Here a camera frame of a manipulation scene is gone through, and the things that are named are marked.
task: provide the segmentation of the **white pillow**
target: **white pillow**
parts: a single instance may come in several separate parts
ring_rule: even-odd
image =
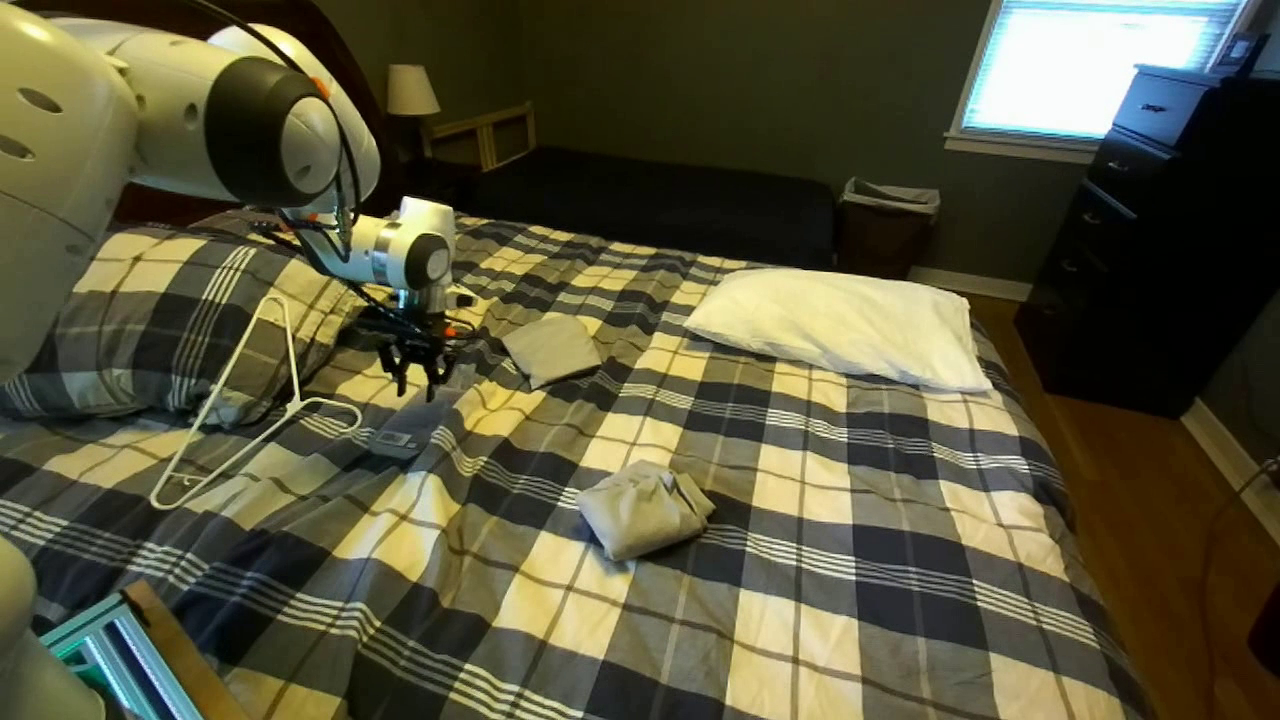
[[[746,267],[722,276],[684,327],[846,374],[992,391],[971,346],[968,298],[907,280]]]

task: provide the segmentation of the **headboard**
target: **headboard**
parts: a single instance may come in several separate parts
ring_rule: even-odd
[[[354,56],[346,50],[342,36],[328,24],[328,17],[312,0],[217,0],[217,4],[237,13],[239,18],[276,24],[291,30],[298,42],[307,42],[319,56],[319,62],[342,83],[350,102],[365,112],[368,128],[380,130],[375,94],[368,91],[368,79],[359,77]],[[126,24],[169,29],[179,36],[210,36],[224,29],[220,17],[199,13],[194,4],[182,4],[182,0],[18,0],[18,8],[38,17],[112,17]],[[224,204],[126,188],[114,206],[114,225],[139,225],[139,221],[186,225],[217,206]]]

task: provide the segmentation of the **wooden floor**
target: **wooden floor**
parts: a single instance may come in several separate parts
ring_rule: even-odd
[[[1043,391],[1012,327],[1016,303],[971,298],[971,311],[1065,469],[1083,565],[1155,716],[1280,720],[1280,680],[1246,656],[1280,579],[1272,534],[1177,421]]]

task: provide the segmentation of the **pillow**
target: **pillow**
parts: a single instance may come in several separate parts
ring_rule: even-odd
[[[291,298],[297,360],[312,374],[359,307],[350,288],[247,229],[112,232],[32,367],[0,382],[0,411],[35,421],[191,414],[267,291]],[[251,327],[210,425],[261,421],[284,389],[284,320],[271,307]]]
[[[828,371],[936,391],[992,391],[977,360],[968,298],[923,283],[746,267],[722,276],[684,327]]]

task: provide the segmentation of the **window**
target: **window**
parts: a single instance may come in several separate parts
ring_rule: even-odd
[[[1137,62],[1207,68],[1246,0],[992,0],[948,149],[1088,155]]]

